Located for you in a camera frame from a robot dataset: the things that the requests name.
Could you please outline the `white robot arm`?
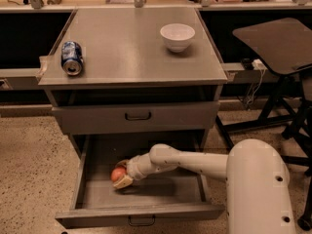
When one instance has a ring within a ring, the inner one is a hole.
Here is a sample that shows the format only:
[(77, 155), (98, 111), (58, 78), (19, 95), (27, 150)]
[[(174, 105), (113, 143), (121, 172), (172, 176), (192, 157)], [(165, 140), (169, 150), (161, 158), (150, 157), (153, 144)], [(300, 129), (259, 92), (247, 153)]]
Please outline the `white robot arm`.
[(121, 189), (176, 168), (226, 183), (228, 234), (296, 234), (290, 173), (280, 154), (266, 142), (245, 139), (228, 154), (187, 152), (155, 144), (149, 152), (117, 163), (111, 180)]

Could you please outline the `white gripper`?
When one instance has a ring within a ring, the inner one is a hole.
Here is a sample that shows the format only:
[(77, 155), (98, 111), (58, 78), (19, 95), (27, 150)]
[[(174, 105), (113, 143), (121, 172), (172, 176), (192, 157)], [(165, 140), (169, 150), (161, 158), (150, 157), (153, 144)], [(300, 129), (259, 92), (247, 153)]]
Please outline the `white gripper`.
[(121, 160), (115, 167), (125, 167), (128, 173), (128, 175), (116, 175), (113, 178), (115, 189), (128, 187), (133, 184), (134, 180), (142, 180), (152, 174), (152, 164), (148, 154), (137, 155), (130, 160)]

